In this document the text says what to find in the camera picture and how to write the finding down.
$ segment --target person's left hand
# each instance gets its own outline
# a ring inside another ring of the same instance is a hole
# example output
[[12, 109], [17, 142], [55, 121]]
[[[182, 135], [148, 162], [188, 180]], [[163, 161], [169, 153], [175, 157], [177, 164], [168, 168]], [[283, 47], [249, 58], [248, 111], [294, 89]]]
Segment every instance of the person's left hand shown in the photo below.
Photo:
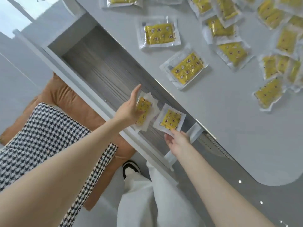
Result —
[[140, 115], [144, 113], [144, 111], [136, 110], [136, 104], [137, 104], [137, 95], [141, 88], [141, 84], [139, 84], [135, 89], [131, 92], [131, 97], [128, 101], [123, 103], [119, 109], [117, 110], [114, 119], [119, 120], [121, 123], [123, 123], [124, 127], [128, 127], [132, 124], [134, 124]]

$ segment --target person's left arm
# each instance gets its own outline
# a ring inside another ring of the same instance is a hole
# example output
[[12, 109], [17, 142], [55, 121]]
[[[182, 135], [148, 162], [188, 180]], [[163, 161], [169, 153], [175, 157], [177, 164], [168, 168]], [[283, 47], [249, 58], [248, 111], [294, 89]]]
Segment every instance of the person's left arm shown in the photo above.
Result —
[[135, 107], [140, 87], [113, 119], [5, 188], [0, 193], [0, 226], [58, 227], [112, 138], [139, 118]]

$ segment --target brown cushion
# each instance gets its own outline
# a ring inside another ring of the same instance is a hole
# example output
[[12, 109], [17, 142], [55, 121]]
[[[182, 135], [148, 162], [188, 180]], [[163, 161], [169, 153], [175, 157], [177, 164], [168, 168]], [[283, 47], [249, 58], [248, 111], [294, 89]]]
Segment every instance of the brown cushion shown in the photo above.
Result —
[[[15, 123], [0, 135], [0, 143], [2, 145], [6, 145], [23, 128], [34, 108], [41, 102], [57, 105], [71, 118], [91, 131], [105, 123], [105, 120], [99, 114], [54, 73], [53, 78], [48, 82], [42, 93], [36, 96], [25, 108], [23, 114], [17, 118]], [[84, 207], [87, 210], [91, 210], [96, 204], [110, 183], [115, 171], [136, 152], [120, 135], [117, 135], [113, 139], [113, 143], [118, 145], [118, 151], [85, 202]]]

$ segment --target houndstooth cushion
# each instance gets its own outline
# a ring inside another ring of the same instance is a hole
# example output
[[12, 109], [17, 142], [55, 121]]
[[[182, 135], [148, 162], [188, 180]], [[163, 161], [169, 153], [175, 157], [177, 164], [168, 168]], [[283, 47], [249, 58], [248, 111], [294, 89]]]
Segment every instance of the houndstooth cushion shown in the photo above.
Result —
[[[36, 106], [23, 129], [0, 152], [0, 192], [51, 156], [88, 135], [90, 130], [45, 103]], [[72, 226], [118, 146], [109, 144], [60, 223]]]

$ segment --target shoe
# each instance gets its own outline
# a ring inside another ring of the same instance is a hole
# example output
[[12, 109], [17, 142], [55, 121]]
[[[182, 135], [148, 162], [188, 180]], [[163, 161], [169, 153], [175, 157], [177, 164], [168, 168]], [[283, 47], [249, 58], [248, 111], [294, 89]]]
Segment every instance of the shoe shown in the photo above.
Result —
[[135, 172], [141, 174], [140, 168], [135, 162], [128, 160], [122, 165], [122, 174], [124, 179]]

